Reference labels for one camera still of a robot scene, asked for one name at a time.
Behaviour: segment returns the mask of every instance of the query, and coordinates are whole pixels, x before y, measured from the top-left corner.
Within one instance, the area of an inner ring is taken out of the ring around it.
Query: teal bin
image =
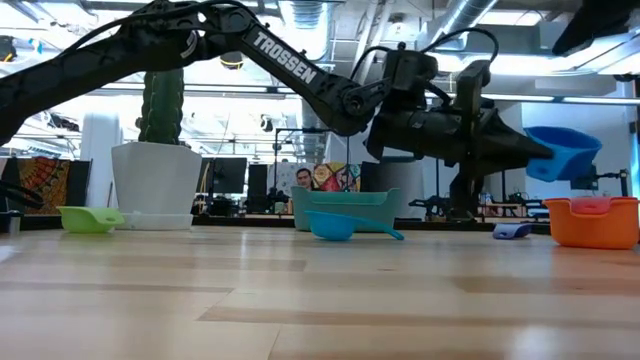
[[[402,201],[399,189],[391,189],[383,193],[323,192],[292,186],[291,195],[296,229],[300,231],[311,231],[306,211],[350,215],[393,228],[393,222]],[[378,227],[364,224],[357,225],[355,231],[381,232]]]

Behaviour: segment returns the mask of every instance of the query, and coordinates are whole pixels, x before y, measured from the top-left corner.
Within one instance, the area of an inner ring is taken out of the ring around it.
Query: blue scoop
[[[371,229],[386,232],[398,240],[404,240],[404,235],[395,231],[390,226],[369,219],[319,211],[305,211],[305,214],[309,216],[309,223],[313,235],[327,240],[349,240],[356,229],[356,225],[366,225]]]
[[[524,131],[532,140],[553,150],[553,158],[531,159],[527,166],[527,175],[546,182],[573,180],[588,174],[602,149],[600,140],[569,128],[534,126]]]

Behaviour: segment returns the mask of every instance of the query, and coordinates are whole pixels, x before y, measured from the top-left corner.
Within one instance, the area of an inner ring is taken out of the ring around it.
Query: person
[[[311,170],[307,168],[299,169],[296,172],[296,180],[298,182],[298,186],[302,186],[309,191],[317,190],[313,184],[313,176],[311,175]]]

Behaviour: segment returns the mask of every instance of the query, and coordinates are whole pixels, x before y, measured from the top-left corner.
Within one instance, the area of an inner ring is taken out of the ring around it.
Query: wooden table
[[[0,240],[3,360],[640,358],[640,258],[292,229]]]

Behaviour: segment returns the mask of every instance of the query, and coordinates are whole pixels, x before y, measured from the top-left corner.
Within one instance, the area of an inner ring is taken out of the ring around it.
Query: purple object
[[[512,240],[523,238],[531,233],[531,224],[496,224],[493,238],[498,240]]]

